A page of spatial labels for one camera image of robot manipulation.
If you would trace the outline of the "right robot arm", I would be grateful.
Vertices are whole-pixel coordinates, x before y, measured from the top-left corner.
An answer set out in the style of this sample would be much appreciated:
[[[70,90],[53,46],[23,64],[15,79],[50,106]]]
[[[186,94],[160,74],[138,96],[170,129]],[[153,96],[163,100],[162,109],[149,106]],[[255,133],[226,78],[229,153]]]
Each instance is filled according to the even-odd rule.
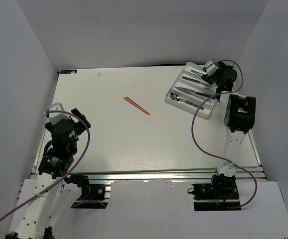
[[[224,126],[226,127],[224,157],[229,162],[218,166],[216,172],[220,177],[232,181],[236,176],[236,163],[243,140],[255,124],[256,98],[232,92],[237,79],[237,72],[232,66],[226,65],[222,61],[217,63],[208,61],[203,66],[203,71],[205,72],[205,75],[202,76],[203,81],[217,87],[215,99],[219,101],[221,96],[228,97],[224,116]]]

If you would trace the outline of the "knife with pink handle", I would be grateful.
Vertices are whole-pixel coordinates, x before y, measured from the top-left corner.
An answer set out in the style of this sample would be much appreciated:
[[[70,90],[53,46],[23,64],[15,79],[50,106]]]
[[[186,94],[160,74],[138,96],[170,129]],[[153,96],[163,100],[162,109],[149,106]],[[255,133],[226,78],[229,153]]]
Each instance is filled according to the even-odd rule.
[[[184,93],[184,92],[178,92],[178,94],[187,99],[187,100],[191,100],[193,102],[203,102],[205,101],[209,96],[205,96],[205,94],[200,94],[199,92],[188,92],[188,93]]]

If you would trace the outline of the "fork with dark handle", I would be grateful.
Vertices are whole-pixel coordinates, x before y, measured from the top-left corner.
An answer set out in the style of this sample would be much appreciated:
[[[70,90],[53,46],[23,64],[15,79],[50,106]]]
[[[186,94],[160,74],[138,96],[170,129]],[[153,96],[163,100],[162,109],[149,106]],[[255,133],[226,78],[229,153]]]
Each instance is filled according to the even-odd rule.
[[[206,82],[195,80],[195,79],[192,79],[192,78],[189,78],[189,77],[182,76],[181,78],[184,79],[184,80],[187,80],[187,81],[191,81],[191,82],[200,84],[200,85],[204,85],[206,87],[210,87],[211,86],[210,84],[207,84]]]

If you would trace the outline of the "white divided cutlery tray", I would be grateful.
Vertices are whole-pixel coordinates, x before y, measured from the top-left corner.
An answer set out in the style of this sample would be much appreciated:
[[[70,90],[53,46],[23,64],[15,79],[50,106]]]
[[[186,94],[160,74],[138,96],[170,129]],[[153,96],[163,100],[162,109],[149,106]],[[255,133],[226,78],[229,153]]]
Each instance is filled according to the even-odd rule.
[[[168,92],[165,95],[165,101],[185,111],[195,114],[197,108],[197,116],[207,119],[216,105],[221,104],[222,107],[227,106],[228,95],[223,95],[220,101],[216,99],[205,99],[216,93],[216,85],[209,84],[202,79],[209,72],[212,73],[219,69],[216,65],[211,66],[206,71],[203,69],[210,66],[212,61],[208,61],[204,65],[197,65],[187,62],[183,70],[179,73]]]

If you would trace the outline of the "knife with dark handle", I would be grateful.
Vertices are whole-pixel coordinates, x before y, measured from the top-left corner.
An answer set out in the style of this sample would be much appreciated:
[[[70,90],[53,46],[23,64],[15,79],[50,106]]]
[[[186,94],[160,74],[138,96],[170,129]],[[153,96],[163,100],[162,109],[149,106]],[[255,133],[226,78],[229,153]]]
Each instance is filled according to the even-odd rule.
[[[175,87],[177,90],[185,93],[185,94],[188,94],[188,95],[191,95],[191,96],[195,96],[195,97],[201,97],[201,98],[208,98],[208,97],[211,97],[211,95],[208,95],[208,94],[205,94],[205,93],[201,93],[201,92],[197,92],[197,91],[194,91],[194,90],[191,90],[191,89],[188,89],[188,88],[184,88],[184,87]]]

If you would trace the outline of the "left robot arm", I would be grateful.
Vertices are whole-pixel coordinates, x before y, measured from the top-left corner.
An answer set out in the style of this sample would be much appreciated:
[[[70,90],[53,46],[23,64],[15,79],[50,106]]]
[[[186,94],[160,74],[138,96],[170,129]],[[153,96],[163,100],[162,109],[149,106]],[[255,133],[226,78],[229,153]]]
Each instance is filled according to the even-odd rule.
[[[16,229],[7,239],[53,239],[55,228],[73,202],[86,198],[90,193],[87,177],[71,171],[79,160],[77,142],[83,133],[89,133],[91,124],[77,108],[64,111],[56,103],[45,113],[45,128],[51,134],[37,171],[33,198],[26,202],[27,209]]]

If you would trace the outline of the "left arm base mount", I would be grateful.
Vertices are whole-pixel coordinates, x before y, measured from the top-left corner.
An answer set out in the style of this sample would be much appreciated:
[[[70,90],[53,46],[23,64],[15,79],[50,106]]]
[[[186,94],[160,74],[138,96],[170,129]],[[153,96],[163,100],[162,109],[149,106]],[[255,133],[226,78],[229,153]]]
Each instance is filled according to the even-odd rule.
[[[71,209],[105,209],[108,205],[108,186],[92,184],[88,176],[73,174],[64,179],[65,185],[75,185],[79,198],[72,204]]]

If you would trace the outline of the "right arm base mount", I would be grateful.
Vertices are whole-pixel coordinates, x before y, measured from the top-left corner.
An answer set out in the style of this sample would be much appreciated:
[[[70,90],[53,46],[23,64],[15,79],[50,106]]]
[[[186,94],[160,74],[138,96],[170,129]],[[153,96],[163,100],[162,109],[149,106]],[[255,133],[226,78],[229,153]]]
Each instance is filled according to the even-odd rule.
[[[236,183],[229,187],[211,183],[192,184],[187,193],[193,196],[196,212],[240,211],[241,203]]]

